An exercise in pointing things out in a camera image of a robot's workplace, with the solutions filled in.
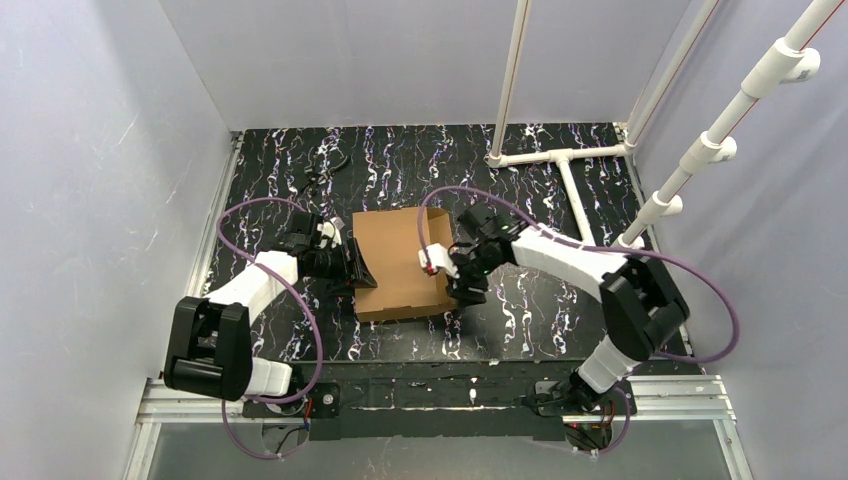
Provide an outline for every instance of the red wire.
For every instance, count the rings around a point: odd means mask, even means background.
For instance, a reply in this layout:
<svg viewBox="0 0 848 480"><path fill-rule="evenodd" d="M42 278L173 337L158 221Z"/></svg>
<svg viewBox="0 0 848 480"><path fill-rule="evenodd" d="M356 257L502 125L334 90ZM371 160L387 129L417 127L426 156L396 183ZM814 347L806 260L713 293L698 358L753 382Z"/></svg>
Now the red wire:
<svg viewBox="0 0 848 480"><path fill-rule="evenodd" d="M845 3L845 0L842 0L841 2L839 2L839 5L837 5L836 8L834 8L833 11L830 12L830 15L828 15L827 18L824 19L824 22L822 22L822 24L819 25L819 28L817 28L816 31L813 32L813 35L804 43L804 45L801 47L801 50L807 48L807 45L809 45L810 42L813 41L813 38L815 38L816 35L818 35L819 30L821 30L825 26L825 24L827 24L827 22L830 20L830 17L832 17L833 14L836 13L837 10L839 10L839 7L841 7L843 3Z"/></svg>

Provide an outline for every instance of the wire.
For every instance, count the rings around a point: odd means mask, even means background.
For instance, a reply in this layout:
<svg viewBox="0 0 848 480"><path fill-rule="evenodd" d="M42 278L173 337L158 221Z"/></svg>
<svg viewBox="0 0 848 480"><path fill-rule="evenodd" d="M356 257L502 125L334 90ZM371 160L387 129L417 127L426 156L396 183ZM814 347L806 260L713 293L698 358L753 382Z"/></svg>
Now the wire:
<svg viewBox="0 0 848 480"><path fill-rule="evenodd" d="M639 250L639 249L634 249L634 248L623 248L623 247L600 247L600 246L593 246L593 245L585 245L585 244L582 244L582 243L579 243L579 242L576 242L576 241L566 240L562 236L555 235L552 230L549 230L547 228L541 228L539 223L536 222L536 220L534 220L529 215L527 215L526 213L521 211L515 205L512 205L509 202L507 202L506 200L503 200L502 198L498 198L498 197L492 195L491 193L484 192L484 191L476 189L476 188L461 187L459 185L449 185L449 186L446 186L446 187L439 187L439 188L433 190L432 192L428 193L427 196L424 197L424 200L421 202L421 206L418 208L418 240L419 240L419 242L421 242L421 249L424 252L424 257L427 259L428 270L430 268L432 268L431 267L432 262L430 261L430 254L429 254L429 252L427 252L427 241L424 239L424 212L426 210L427 203L434 196L436 196L437 194L439 194L441 192L446 192L446 191L466 192L466 193L470 193L470 194L473 194L473 195L479 195L481 197L484 197L486 200L488 200L490 202L494 202L494 203L510 210L513 214L518 216L521 220L525 221L529 226L539 229L539 231L541 232L541 234L543 236L545 236L546 238L549 238L549 239L553 240L554 242L559 243L561 245L565 245L567 247L572 247L572 248L577 248L577 249L582 249L582 250L585 250L587 252L621 253L621 254L626 254L626 255L639 255L639 256L643 256L643 257L656 258L656 259L662 260L663 262L670 263L672 265L676 265L676 266L682 268L683 270L686 270L687 272L691 273L692 275L697 277L702 282L704 282L704 284L706 284L708 287L710 287L716 293L716 295L719 297L719 299L721 299L721 301L724 302L724 306L725 306L725 308L727 308L727 313L728 313L728 315L730 315L730 323L731 323L732 333L731 333L730 341L728 342L727 346L724 347L718 353L708 355L706 357L687 357L687 356L683 356L683 355L673 355L673 354L666 353L666 352L657 352L658 356L663 357L663 358L667 358L669 360L674 360L674 361L680 362L680 363L689 363L689 364L710 363L710 362L715 362L716 360L720 360L720 359L726 357L728 354L730 354L730 352L733 351L734 348L736 348L736 344L739 343L739 329L740 329L739 316L736 313L736 308L733 306L733 302L730 301L730 298L727 296L727 293L725 293L725 291L722 290L722 288L719 287L718 284L716 284L712 279L707 277L707 275L705 273L701 272L697 268L689 265L688 263L686 263L682 260L671 257L671 256L666 255L664 253L655 252L653 250Z"/></svg>
<svg viewBox="0 0 848 480"><path fill-rule="evenodd" d="M315 371L312 373L312 378L309 379L309 382L306 384L305 387L303 387L300 391L298 391L297 393L295 393L293 395L289 395L287 397L281 397L281 398L259 397L259 396L254 398L254 400L259 401L259 402L263 402L263 403L284 404L284 403L291 403L291 402L294 402L296 400L303 398L307 393L309 393L310 390L312 390L313 387L315 387L315 384L318 383L318 378L321 376L321 369L324 366L324 346L323 346L323 343L322 343L322 340L321 340L321 333L318 331L318 322L316 322L315 316L309 310L309 306L303 300L303 297L300 295L300 293L298 293L298 291L295 290L295 288L289 282L287 282L280 274L278 274L274 270L271 270L270 268L268 268L267 266L265 266L261 263L256 263L256 257L254 257L253 255L251 255L251 254L245 252L244 250L238 248L235 244L233 244L233 242L229 241L227 239L227 237L224 235L224 230L223 230L224 221L227 218L229 218L230 215L232 215L234 212L241 210L242 208L244 208L248 205L252 205L254 203L260 203L260 202L284 203L284 204L289 205L289 206L291 206L295 209L298 209L300 211L305 211L304 208L301 207L300 205L294 203L291 200L285 199L285 198L277 198L277 197L254 198L254 199L247 200L245 202L239 203L238 205L224 211L224 213L222 213L221 216L218 217L216 230L217 230L218 239L221 240L221 243L223 243L227 248L232 250L233 253L235 253L236 255L238 255L241 258L244 258L245 260L248 261L248 263L252 263L252 264L256 265L260 270L262 270L263 272L267 273L272 278L274 278L275 280L280 282L280 284L282 284L283 287L285 287L286 291L288 291L289 294L291 294L291 296L294 297L297 304L303 310L303 314L306 316L306 319L309 321L309 326L312 329L313 336L315 337L315 354L317 356L316 362L315 362ZM232 440L233 444L235 444L235 446L239 450L241 450L242 452L244 452L245 454L247 454L247 455L249 455L253 458L258 458L258 459L261 459L261 460L275 460L277 458L280 458L281 456L286 456L286 455L289 455L289 454L296 452L298 449L300 449L301 445L303 445L303 444L300 444L300 445L294 447L292 450L290 450L286 453L283 453L281 455L280 454L267 455L267 454L254 452L254 451L250 450L249 448L247 448L243 443L241 443L241 441L238 439L238 437L236 437L235 432L233 432L232 427L230 427L230 423L227 420L226 401L223 401L223 400L221 401L221 416L223 418L224 430L226 430L227 436L230 437L230 440Z"/></svg>
<svg viewBox="0 0 848 480"><path fill-rule="evenodd" d="M224 421L224 430L227 432L227 436L230 437L230 440L232 440L233 445L235 445L239 450L244 452L246 455L251 456L253 458L257 458L259 460L277 460L279 458L291 455L292 453L300 450L300 448L306 443L306 442L300 443L297 446L295 446L294 448L292 448L291 450L289 450L287 452L283 452L283 453L279 453L279 451L280 451L279 448L277 448L277 452L274 453L274 454L254 452L253 450L247 448L243 443L241 443L241 440L239 440L238 437L236 437L235 432L233 432L233 428L230 426L230 422L227 419L227 401L226 400L221 400L221 418Z"/></svg>
<svg viewBox="0 0 848 480"><path fill-rule="evenodd" d="M312 399L309 399L309 404L306 406L306 413L303 414L303 428L309 430L309 414L312 413Z"/></svg>
<svg viewBox="0 0 848 480"><path fill-rule="evenodd" d="M613 440L613 442L609 444L607 448L603 450L598 450L598 453L611 452L613 449L615 449L615 447L621 444L621 441L624 440L624 436L627 435L627 430L630 429L630 401L627 398L627 394L624 393L624 390L622 390L621 387L612 387L612 391L619 394L621 396L621 400L624 401L624 426L621 427L621 433L618 434L615 440Z"/></svg>
<svg viewBox="0 0 848 480"><path fill-rule="evenodd" d="M277 450L274 453L276 453L277 455L280 455L280 450L282 450L283 445L286 443L286 440L289 439L291 434L294 433L294 432L302 432L304 430L306 430L306 427L295 427L295 428L290 429L288 432L286 432L285 436L283 436L283 440L280 442L280 445L277 447ZM295 445L295 448L297 448L300 445L303 445L303 444L298 443L297 445ZM284 453L282 455L288 455L289 453L291 453L291 452L289 451L289 452Z"/></svg>
<svg viewBox="0 0 848 480"><path fill-rule="evenodd" d="M606 425L612 425L612 419L615 418L615 402L610 400L610 419L607 421Z"/></svg>
<svg viewBox="0 0 848 480"><path fill-rule="evenodd" d="M602 448L604 448L604 447L598 445L598 442L596 442L594 438L590 437L588 433L584 432L579 427L573 427L571 425L566 425L565 429L566 429L567 432L578 433L582 438L576 438L576 437L570 436L566 432L567 436L573 438L574 440L577 440L578 442L590 443L593 447L595 447L595 450L601 450Z"/></svg>

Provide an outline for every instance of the brown cardboard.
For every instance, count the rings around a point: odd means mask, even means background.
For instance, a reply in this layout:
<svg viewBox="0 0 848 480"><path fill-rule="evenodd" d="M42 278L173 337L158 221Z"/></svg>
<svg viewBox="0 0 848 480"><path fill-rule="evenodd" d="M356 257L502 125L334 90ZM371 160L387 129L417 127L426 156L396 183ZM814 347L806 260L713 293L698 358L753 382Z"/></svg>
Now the brown cardboard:
<svg viewBox="0 0 848 480"><path fill-rule="evenodd" d="M430 277L421 270L417 219L418 207L353 214L353 236L377 280L377 288L356 289L360 322L438 315L456 308L445 291L445 273ZM424 239L427 245L453 244L448 212L427 209Z"/></svg>

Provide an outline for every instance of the white plastic part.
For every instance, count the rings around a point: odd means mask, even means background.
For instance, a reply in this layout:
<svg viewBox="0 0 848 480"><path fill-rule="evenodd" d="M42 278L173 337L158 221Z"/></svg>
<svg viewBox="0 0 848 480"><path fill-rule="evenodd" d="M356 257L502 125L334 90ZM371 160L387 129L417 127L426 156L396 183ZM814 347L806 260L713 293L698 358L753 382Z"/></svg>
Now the white plastic part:
<svg viewBox="0 0 848 480"><path fill-rule="evenodd" d="M574 220L577 222L577 229L580 231L583 243L586 245L595 245L595 237L592 235L592 228L589 226L589 217L583 208L583 202L580 200L580 192L577 191L577 183L574 182L574 175L571 174L571 168L568 165L569 161L565 159L559 159L556 162L559 173L562 175L565 195L568 197L568 203L571 204L571 212L574 215Z"/></svg>
<svg viewBox="0 0 848 480"><path fill-rule="evenodd" d="M577 374L592 387L592 390L605 393L625 375L632 372L639 363L641 362L629 358L615 348L607 335L595 347L592 355L589 355L589 358L580 365Z"/></svg>
<svg viewBox="0 0 848 480"><path fill-rule="evenodd" d="M336 221L344 225L342 219L338 217L331 219L329 222L324 222L321 225L318 225L318 231L321 232L321 243L318 244L319 248L327 247L328 238L332 241L330 247L336 247L342 243L342 235L339 233L341 228L336 225Z"/></svg>
<svg viewBox="0 0 848 480"><path fill-rule="evenodd" d="M548 234L561 237L571 243L580 242L555 232L540 224ZM565 280L575 287L601 300L599 285L604 275L621 268L627 259L618 253L588 252L579 248L554 243L542 236L539 229L528 227L512 242L515 262L522 267L531 267Z"/></svg>
<svg viewBox="0 0 848 480"><path fill-rule="evenodd" d="M448 249L440 243L427 245L427 253L430 255L430 264L438 270L444 270L451 278L457 278L459 274L456 271L456 264L450 259ZM418 264L422 270L427 270L427 257L424 255L424 250L418 250Z"/></svg>
<svg viewBox="0 0 848 480"><path fill-rule="evenodd" d="M707 138L707 132L703 132L680 158L680 168L691 176L711 163L726 162L735 156L736 140L727 137L717 144Z"/></svg>
<svg viewBox="0 0 848 480"><path fill-rule="evenodd" d="M518 64L521 60L521 48L524 46L524 34L527 32L527 24L530 19L530 7L532 0L518 0L515 6L515 19L512 23L512 38L509 41L509 53L506 57L506 72L504 83L501 87L501 100L498 104L498 118L495 122L495 135L492 137L492 146L489 151L489 166L498 166L503 148L503 137L506 132L506 121L509 116L509 104L512 101L512 91L515 86L515 78L518 75Z"/></svg>
<svg viewBox="0 0 848 480"><path fill-rule="evenodd" d="M279 397L289 390L292 368L285 363L271 362L253 357L253 371L244 395L268 395Z"/></svg>
<svg viewBox="0 0 848 480"><path fill-rule="evenodd" d="M786 45L793 50L801 50L841 3L841 0L813 0L789 29Z"/></svg>
<svg viewBox="0 0 848 480"><path fill-rule="evenodd" d="M742 80L742 91L754 98L771 95L803 57L803 53L786 46L784 38L778 38Z"/></svg>
<svg viewBox="0 0 848 480"><path fill-rule="evenodd" d="M821 67L821 55L819 51L815 48L805 48L803 53L804 58L783 77L780 83L805 82L819 72L819 67Z"/></svg>
<svg viewBox="0 0 848 480"><path fill-rule="evenodd" d="M633 226L633 225L637 225L637 224L642 225L642 224L641 224L641 222L639 222L639 221L637 220L637 221L633 222L633 224L632 224L631 226ZM632 242L630 242L630 243L624 243L624 241L623 241L623 240L624 240L624 234L622 233L621 235L619 235L618 237L616 237L615 241L614 241L614 242L612 242L612 245L613 245L614 247L633 248L633 249L636 249L636 250L642 250L642 249L644 249L644 248L645 248L645 241L644 241L644 240L642 240L641 235L640 235L640 236L638 236L638 237L636 237L636 240L633 240L633 241L632 241Z"/></svg>
<svg viewBox="0 0 848 480"><path fill-rule="evenodd" d="M710 160L710 163L727 162L734 158L736 158L736 140L733 137L725 137L724 141L721 142L721 150L719 150L718 155Z"/></svg>
<svg viewBox="0 0 848 480"><path fill-rule="evenodd" d="M262 252L256 256L256 263L270 268L290 284L297 282L297 260L287 253ZM253 324L256 317L284 291L285 287L280 282L256 265L251 265L206 298L220 305L240 303L246 306Z"/></svg>
<svg viewBox="0 0 848 480"><path fill-rule="evenodd" d="M680 41L680 45L678 45L677 50L674 52L674 56L669 60L665 71L663 71L660 79L657 81L656 87L654 87L654 91L648 97L648 101L638 111L634 108L630 113L630 118L627 119L627 137L624 141L624 145L628 147L628 152L626 153L630 153L630 150L636 147L639 137L642 135L645 126L647 126L648 120L650 120L651 114L656 110L657 105L662 100L663 94L668 90L669 85L680 70L680 65L686 59L686 54L692 49L692 46L698 39L698 34L703 30L717 3L718 0L706 0L701 4L701 9L698 10L698 13L692 20L692 24L689 25L689 30L686 31L686 34Z"/></svg>
<svg viewBox="0 0 848 480"><path fill-rule="evenodd" d="M663 202L659 199L658 193L654 192L636 214L636 218L645 225L653 225L660 217L674 215L683 210L683 200L680 196L675 195L670 202Z"/></svg>

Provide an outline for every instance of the white pole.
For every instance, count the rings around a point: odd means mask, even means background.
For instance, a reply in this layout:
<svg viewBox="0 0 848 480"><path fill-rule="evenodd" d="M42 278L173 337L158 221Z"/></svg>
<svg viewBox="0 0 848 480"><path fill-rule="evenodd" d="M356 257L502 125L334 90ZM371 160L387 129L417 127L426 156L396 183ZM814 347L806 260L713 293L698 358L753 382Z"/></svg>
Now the white pole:
<svg viewBox="0 0 848 480"><path fill-rule="evenodd" d="M718 118L707 130L707 139L713 143L721 143L727 137L748 110L757 103L758 98L750 97L747 93L739 90L733 100L724 108Z"/></svg>
<svg viewBox="0 0 848 480"><path fill-rule="evenodd" d="M668 66L666 66L665 71L657 82L657 86L648 98L648 102L638 112L634 109L630 113L630 118L627 119L627 138L624 140L628 148L634 148L636 146L640 135L642 135L642 131L651 117L653 117L660 100L662 100L666 91L668 91L671 82L677 76L677 72L680 71L680 66L704 30L707 21L709 21L716 6L718 6L718 2L719 0L706 0L701 5L701 9L695 15L692 25L689 26L689 30L683 36L680 45L677 47L677 51L674 52L674 56L671 57Z"/></svg>
<svg viewBox="0 0 848 480"><path fill-rule="evenodd" d="M779 38L742 81L739 92L725 107L709 130L703 132L680 159L679 166L663 186L639 209L636 220L616 239L616 244L632 246L646 228L659 217L680 211L680 189L693 175L710 163L733 158L736 142L730 133L757 102L770 95L781 83L809 80L818 71L818 52L807 48L825 23L845 0L813 0L786 37Z"/></svg>
<svg viewBox="0 0 848 480"><path fill-rule="evenodd" d="M571 211L574 212L574 220L577 222L577 229L580 230L580 236L583 243L586 245L595 245L595 237L592 235L592 229L589 227L589 217L586 216L586 210L583 209L583 202L580 201L580 193L577 192L577 184L574 183L574 175L571 174L569 162L566 159L556 161L559 167L559 173L562 175L562 183L565 185L565 195L568 197L568 202L571 204Z"/></svg>
<svg viewBox="0 0 848 480"><path fill-rule="evenodd" d="M492 138L492 148L489 151L490 164L496 164L500 160L501 150L503 149L509 103L512 101L512 90L515 85L515 77L518 74L518 62L521 59L521 47L524 45L524 33L527 31L527 20L530 18L530 5L532 3L533 0L518 0L515 8L515 21L512 24L512 39L509 42L509 57L507 57L506 73L501 89L495 136Z"/></svg>
<svg viewBox="0 0 848 480"><path fill-rule="evenodd" d="M803 50L844 2L845 0L822 0L811 3L786 33L786 46L797 51Z"/></svg>

